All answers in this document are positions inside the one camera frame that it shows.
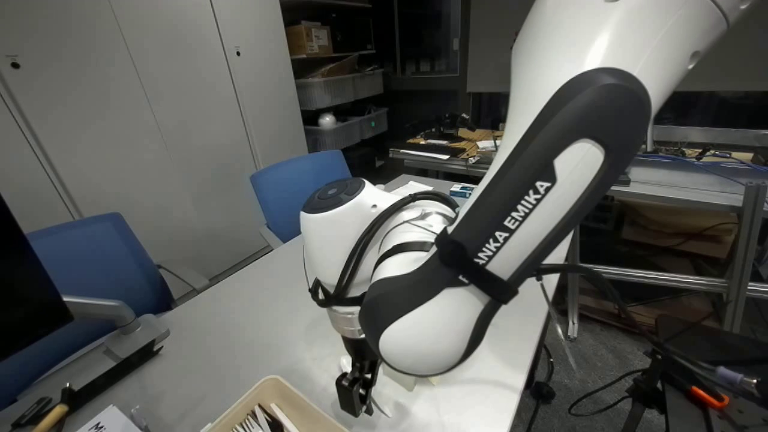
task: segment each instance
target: franka emika logo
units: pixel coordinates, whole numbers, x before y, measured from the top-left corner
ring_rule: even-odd
[[[511,210],[504,223],[490,235],[490,240],[477,252],[475,262],[484,268],[504,244],[523,227],[523,222],[534,211],[534,208],[549,194],[555,180],[534,180],[525,198]]]

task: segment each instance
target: white table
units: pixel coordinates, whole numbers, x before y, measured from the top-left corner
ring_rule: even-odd
[[[567,244],[555,251],[551,262],[563,259]],[[551,296],[557,276],[544,283]],[[471,361],[444,378],[418,382],[411,395],[403,392],[388,419],[351,419],[340,413],[334,389],[346,352],[327,312],[310,300],[297,239],[167,312],[163,323],[169,338],[163,353],[73,413],[66,430],[77,430],[108,403],[124,412],[138,406],[153,432],[202,430],[255,382],[280,376],[348,430],[505,432],[544,319],[541,293],[527,281],[517,298],[501,307]]]

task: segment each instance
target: paper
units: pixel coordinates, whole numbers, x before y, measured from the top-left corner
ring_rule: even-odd
[[[117,406],[108,406],[77,432],[141,432],[141,430]]]

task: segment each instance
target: monitor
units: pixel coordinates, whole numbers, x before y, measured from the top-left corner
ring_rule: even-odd
[[[0,361],[72,323],[72,314],[0,198]]]

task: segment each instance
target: equipment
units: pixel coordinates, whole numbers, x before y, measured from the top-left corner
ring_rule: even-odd
[[[370,413],[371,361],[432,378],[473,356],[497,311],[623,174],[652,113],[747,8],[540,0],[511,54],[497,160],[457,214],[441,194],[397,200],[365,180],[310,198],[305,259],[311,296],[353,356],[340,378],[348,413]]]
[[[72,323],[40,259],[0,198],[0,362]]]

